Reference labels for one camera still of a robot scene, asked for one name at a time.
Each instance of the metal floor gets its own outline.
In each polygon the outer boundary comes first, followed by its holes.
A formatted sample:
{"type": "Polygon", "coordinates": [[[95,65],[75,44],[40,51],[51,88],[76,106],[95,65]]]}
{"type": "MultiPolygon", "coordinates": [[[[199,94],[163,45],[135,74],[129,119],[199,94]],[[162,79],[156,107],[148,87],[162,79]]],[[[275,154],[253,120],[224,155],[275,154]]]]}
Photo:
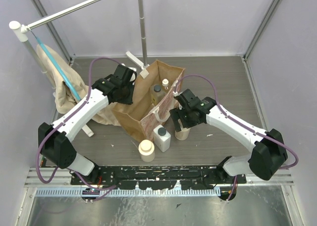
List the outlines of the metal floor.
{"type": "MultiPolygon", "coordinates": [[[[167,64],[185,67],[185,74],[201,74],[212,80],[218,91],[220,103],[233,114],[245,121],[261,126],[252,97],[244,65],[238,56],[226,57],[160,57],[167,64]]],[[[88,83],[88,67],[91,58],[75,60],[73,68],[88,83]]],[[[135,65],[127,58],[118,58],[128,66],[135,65]]],[[[156,60],[149,58],[149,63],[156,60]]],[[[99,60],[93,68],[93,81],[113,73],[116,64],[109,60],[99,60]]],[[[201,99],[214,97],[211,86],[199,78],[187,78],[183,90],[190,88],[201,99]]],[[[185,141],[174,136],[174,126],[169,119],[165,125],[171,133],[169,150],[162,153],[156,149],[156,157],[151,163],[140,159],[138,142],[125,133],[121,127],[102,125],[90,121],[88,126],[95,135],[89,138],[80,131],[73,141],[75,149],[98,165],[217,165],[229,155],[241,156],[248,153],[239,142],[221,130],[205,124],[195,126],[185,141]]]]}
{"type": "Polygon", "coordinates": [[[241,186],[210,197],[36,197],[27,226],[292,226],[280,186],[241,186]]]}

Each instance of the gray table surface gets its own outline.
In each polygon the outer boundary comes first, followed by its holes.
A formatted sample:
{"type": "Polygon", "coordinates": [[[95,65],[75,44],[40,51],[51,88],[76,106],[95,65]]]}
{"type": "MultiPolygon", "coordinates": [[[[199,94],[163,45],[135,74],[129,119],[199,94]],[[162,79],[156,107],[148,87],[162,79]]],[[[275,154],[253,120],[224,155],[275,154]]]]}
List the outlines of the gray table surface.
{"type": "MultiPolygon", "coordinates": [[[[244,65],[238,56],[225,57],[151,57],[167,64],[185,67],[185,74],[201,74],[212,80],[216,87],[220,103],[230,112],[245,121],[260,127],[261,123],[252,97],[244,65]]],[[[88,67],[92,59],[79,58],[73,68],[88,84],[88,67]]],[[[127,58],[118,58],[127,66],[135,65],[127,58]]],[[[96,62],[93,68],[93,82],[114,72],[116,64],[109,60],[96,62]]],[[[202,79],[187,78],[183,90],[190,88],[201,99],[214,97],[211,86],[202,79]]],[[[162,153],[155,149],[155,159],[150,163],[141,160],[137,146],[139,143],[130,137],[121,127],[102,125],[90,121],[87,124],[95,133],[89,138],[80,131],[73,146],[78,153],[98,165],[217,165],[227,156],[248,154],[239,142],[221,130],[201,124],[191,129],[185,141],[174,136],[172,120],[166,122],[166,129],[171,133],[169,150],[162,153]]]]}

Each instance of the black mounting plate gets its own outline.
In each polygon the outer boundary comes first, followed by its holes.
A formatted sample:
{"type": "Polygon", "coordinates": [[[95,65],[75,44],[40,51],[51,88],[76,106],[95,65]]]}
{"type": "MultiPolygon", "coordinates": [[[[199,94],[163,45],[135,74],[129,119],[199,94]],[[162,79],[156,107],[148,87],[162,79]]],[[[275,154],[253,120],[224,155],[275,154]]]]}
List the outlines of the black mounting plate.
{"type": "MultiPolygon", "coordinates": [[[[124,190],[139,188],[146,190],[172,189],[179,180],[182,190],[213,189],[215,184],[232,184],[234,177],[221,180],[217,177],[216,166],[104,166],[100,167],[101,185],[117,185],[124,190]]],[[[72,174],[72,185],[84,185],[72,174]]],[[[245,176],[237,177],[238,184],[245,184],[245,176]]]]}

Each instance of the white bottle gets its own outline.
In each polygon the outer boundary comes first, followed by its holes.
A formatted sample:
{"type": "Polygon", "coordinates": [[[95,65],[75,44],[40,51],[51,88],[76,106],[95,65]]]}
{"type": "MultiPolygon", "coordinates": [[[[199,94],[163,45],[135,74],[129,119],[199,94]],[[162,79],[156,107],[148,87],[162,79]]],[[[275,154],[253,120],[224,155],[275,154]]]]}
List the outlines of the white bottle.
{"type": "Polygon", "coordinates": [[[169,90],[170,90],[170,84],[169,84],[169,82],[168,82],[167,79],[164,79],[164,80],[162,81],[162,89],[163,89],[163,91],[165,91],[166,93],[169,92],[169,90]]]}
{"type": "Polygon", "coordinates": [[[157,126],[154,130],[154,143],[158,146],[158,148],[165,152],[169,149],[171,135],[167,132],[166,128],[162,125],[157,126]]]}
{"type": "Polygon", "coordinates": [[[149,163],[154,160],[154,144],[150,140],[143,140],[139,144],[139,152],[141,155],[141,159],[144,162],[149,163]]]}
{"type": "Polygon", "coordinates": [[[180,120],[178,120],[178,122],[181,130],[179,132],[175,131],[175,137],[178,140],[186,140],[188,138],[190,128],[183,128],[182,122],[180,120]]]}

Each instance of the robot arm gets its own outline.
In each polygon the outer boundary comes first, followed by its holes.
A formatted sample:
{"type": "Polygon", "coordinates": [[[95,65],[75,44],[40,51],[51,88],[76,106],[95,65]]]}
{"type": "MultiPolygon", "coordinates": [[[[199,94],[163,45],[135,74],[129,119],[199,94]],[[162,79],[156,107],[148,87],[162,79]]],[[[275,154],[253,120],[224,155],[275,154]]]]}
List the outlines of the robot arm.
{"type": "Polygon", "coordinates": [[[99,175],[99,166],[76,152],[71,142],[79,130],[100,110],[110,103],[132,104],[136,69],[119,65],[114,75],[101,78],[92,85],[89,100],[83,98],[73,109],[51,125],[43,123],[39,127],[39,143],[55,127],[64,123],[70,115],[76,114],[61,126],[44,144],[41,154],[61,169],[71,169],[95,182],[99,175]]]}
{"type": "Polygon", "coordinates": [[[282,136],[277,130],[272,129],[270,132],[267,132],[264,129],[257,128],[231,114],[221,106],[226,112],[226,115],[224,115],[215,100],[210,97],[200,100],[189,89],[175,98],[179,101],[181,106],[180,108],[170,111],[176,131],[181,130],[178,120],[181,121],[185,128],[206,123],[226,132],[239,141],[251,153],[242,157],[230,156],[224,159],[217,167],[219,169],[220,178],[226,178],[226,175],[235,176],[254,173],[261,179],[269,180],[287,160],[287,153],[284,148],[253,134],[242,127],[241,124],[232,121],[228,117],[231,116],[255,132],[269,136],[283,143],[282,136]]]}

